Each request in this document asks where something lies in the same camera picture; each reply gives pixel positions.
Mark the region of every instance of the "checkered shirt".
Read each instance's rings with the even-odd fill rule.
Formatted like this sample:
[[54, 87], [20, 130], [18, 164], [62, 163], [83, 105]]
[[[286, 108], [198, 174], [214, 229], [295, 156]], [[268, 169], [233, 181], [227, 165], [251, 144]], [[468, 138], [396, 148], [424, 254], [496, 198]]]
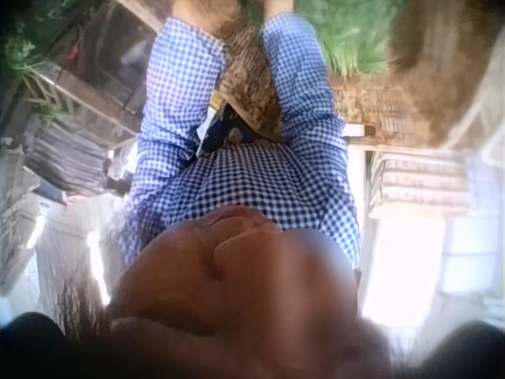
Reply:
[[246, 205], [283, 230], [322, 231], [357, 267], [360, 237], [341, 138], [344, 122], [334, 113], [316, 33], [301, 17], [283, 14], [266, 23], [261, 39], [287, 144], [221, 148], [197, 159], [196, 129], [206, 119], [225, 67], [225, 47], [173, 19], [156, 38], [137, 172], [120, 241], [127, 264], [170, 225], [222, 205]]

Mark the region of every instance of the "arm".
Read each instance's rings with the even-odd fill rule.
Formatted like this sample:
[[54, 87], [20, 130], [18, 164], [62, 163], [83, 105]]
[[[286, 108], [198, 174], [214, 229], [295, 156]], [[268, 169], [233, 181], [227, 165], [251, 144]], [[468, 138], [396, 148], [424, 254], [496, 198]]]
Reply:
[[138, 139], [137, 171], [126, 210], [122, 253], [132, 263], [155, 237], [153, 201], [196, 158], [196, 129], [224, 68], [223, 44], [170, 19], [156, 38], [148, 67], [148, 99]]
[[[286, 4], [292, 0], [273, 0]], [[282, 123], [294, 154], [328, 180], [327, 214], [321, 231], [332, 236], [353, 267], [359, 261], [359, 226], [347, 178], [344, 121], [335, 114], [335, 94], [312, 26], [293, 13], [271, 14], [262, 40], [279, 94]]]

